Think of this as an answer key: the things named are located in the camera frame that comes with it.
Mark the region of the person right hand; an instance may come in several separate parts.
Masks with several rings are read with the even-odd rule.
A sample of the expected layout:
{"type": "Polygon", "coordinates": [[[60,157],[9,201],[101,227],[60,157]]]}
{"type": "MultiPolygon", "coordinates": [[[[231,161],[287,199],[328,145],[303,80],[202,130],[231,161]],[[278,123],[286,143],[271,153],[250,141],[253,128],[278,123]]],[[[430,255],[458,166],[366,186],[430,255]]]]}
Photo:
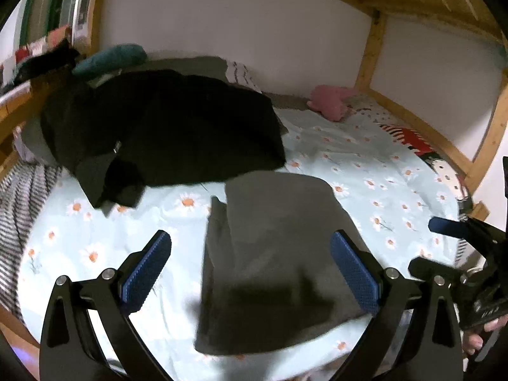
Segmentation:
{"type": "Polygon", "coordinates": [[[474,355],[482,349],[484,341],[480,336],[481,332],[489,333],[496,329],[502,329],[506,326],[507,321],[508,316],[505,315],[484,324],[482,329],[477,328],[465,331],[462,335],[462,357],[466,358],[469,355],[474,355]]]}

